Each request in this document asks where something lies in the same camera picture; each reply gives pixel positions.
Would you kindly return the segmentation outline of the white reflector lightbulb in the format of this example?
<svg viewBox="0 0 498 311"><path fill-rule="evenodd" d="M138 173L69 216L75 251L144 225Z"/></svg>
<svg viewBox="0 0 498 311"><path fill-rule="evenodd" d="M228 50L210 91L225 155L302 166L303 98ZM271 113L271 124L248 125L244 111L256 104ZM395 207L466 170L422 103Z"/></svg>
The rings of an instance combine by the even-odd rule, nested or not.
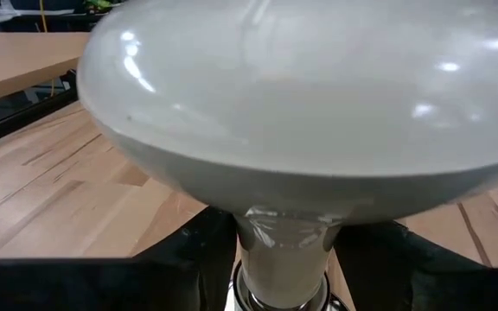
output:
<svg viewBox="0 0 498 311"><path fill-rule="evenodd" d="M254 311L321 300L343 226L498 183L498 0L129 0L77 87L147 175L235 217Z"/></svg>

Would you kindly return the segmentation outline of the black metal table frame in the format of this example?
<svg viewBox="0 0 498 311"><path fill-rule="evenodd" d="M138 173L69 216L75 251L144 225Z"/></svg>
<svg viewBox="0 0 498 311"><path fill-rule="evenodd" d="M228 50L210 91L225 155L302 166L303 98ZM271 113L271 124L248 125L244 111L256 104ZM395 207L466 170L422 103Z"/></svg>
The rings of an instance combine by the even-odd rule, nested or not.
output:
<svg viewBox="0 0 498 311"><path fill-rule="evenodd" d="M64 81L70 88L54 96L46 97L40 102L19 108L18 111L0 118L0 138L20 130L49 114L58 111L78 99L76 90L76 73L69 71L64 75Z"/></svg>

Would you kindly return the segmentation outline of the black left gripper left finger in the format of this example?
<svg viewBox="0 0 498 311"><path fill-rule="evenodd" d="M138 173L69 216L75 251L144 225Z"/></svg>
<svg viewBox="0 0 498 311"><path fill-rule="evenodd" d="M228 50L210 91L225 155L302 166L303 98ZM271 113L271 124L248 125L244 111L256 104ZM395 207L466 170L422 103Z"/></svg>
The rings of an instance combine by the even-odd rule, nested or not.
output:
<svg viewBox="0 0 498 311"><path fill-rule="evenodd" d="M0 311L223 311L235 248L209 206L134 257L0 259Z"/></svg>

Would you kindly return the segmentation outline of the light brown wooden desk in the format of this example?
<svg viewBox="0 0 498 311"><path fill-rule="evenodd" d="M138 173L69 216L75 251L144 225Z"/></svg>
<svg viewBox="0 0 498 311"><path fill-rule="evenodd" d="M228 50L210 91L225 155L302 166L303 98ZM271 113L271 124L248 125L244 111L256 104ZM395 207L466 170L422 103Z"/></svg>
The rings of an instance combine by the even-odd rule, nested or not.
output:
<svg viewBox="0 0 498 311"><path fill-rule="evenodd" d="M75 69L89 34L0 33L0 98Z"/></svg>

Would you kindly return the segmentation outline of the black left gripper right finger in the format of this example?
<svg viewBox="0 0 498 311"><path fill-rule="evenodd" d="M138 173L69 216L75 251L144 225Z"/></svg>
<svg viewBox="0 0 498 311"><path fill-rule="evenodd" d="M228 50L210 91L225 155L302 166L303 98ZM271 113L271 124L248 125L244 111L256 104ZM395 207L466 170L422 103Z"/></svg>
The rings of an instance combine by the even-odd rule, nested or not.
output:
<svg viewBox="0 0 498 311"><path fill-rule="evenodd" d="M498 311L498 268L395 221L343 227L334 248L357 311Z"/></svg>

